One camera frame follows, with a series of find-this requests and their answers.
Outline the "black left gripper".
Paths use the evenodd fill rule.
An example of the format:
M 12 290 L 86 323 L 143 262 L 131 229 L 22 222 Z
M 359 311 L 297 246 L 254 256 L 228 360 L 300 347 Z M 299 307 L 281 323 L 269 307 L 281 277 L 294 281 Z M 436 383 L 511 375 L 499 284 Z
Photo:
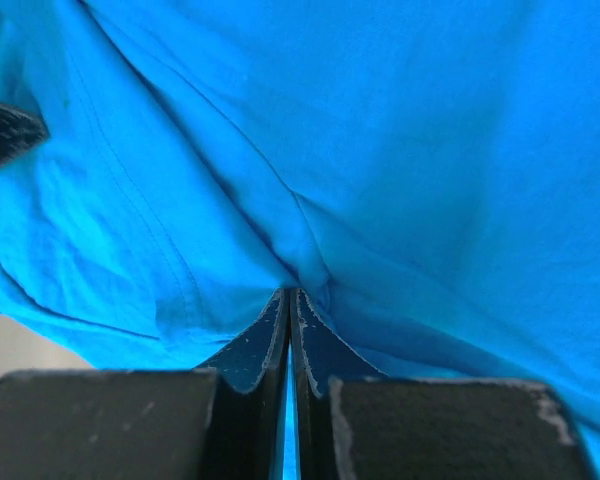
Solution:
M 44 121 L 0 102 L 0 167 L 49 139 Z

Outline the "blue t shirt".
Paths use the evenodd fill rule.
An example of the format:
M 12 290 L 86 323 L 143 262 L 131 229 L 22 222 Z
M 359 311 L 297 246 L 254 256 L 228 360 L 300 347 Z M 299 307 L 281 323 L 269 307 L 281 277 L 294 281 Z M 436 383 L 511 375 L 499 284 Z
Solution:
M 600 1 L 0 1 L 0 314 L 193 367 L 299 287 L 400 377 L 532 377 L 600 473 Z

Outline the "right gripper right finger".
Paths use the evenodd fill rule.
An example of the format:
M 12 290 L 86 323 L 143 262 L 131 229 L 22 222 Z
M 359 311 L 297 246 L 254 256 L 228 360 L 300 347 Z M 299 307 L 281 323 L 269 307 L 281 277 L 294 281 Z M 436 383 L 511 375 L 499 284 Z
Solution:
M 302 479 L 594 479 L 568 408 L 511 378 L 401 380 L 289 293 Z

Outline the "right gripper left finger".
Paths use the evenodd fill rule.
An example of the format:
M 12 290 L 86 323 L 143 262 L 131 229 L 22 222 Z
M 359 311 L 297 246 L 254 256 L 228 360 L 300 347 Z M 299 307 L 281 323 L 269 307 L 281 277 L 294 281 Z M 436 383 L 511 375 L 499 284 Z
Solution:
M 289 295 L 190 370 L 0 378 L 0 479 L 279 479 Z

